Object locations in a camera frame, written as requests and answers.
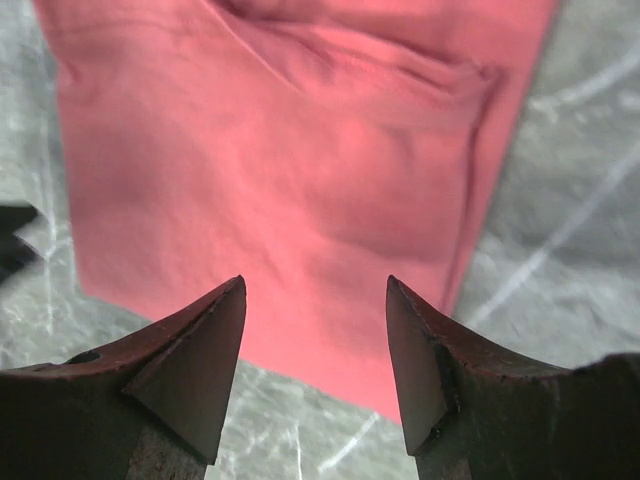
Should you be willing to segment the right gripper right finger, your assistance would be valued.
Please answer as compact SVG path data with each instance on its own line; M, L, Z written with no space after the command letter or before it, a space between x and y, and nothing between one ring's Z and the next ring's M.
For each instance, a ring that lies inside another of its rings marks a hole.
M639 357L565 369L508 350L396 278L386 291L406 450L434 479L635 479Z

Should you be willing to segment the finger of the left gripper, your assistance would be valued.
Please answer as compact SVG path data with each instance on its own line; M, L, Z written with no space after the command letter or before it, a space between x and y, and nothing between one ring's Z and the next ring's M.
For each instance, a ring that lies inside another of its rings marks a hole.
M17 234L39 218L40 212L29 203L1 205L1 286L42 259L41 255Z

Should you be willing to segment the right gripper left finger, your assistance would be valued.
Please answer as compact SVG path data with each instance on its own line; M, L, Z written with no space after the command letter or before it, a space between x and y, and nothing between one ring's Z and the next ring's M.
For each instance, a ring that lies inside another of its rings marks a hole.
M246 314L235 277L62 364L1 374L5 479L201 479L214 464Z

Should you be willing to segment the salmon pink t shirt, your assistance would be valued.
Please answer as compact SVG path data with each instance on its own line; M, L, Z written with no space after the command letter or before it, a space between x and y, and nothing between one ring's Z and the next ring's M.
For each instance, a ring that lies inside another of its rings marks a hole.
M450 312L553 1L38 1L78 280L399 419L389 276Z

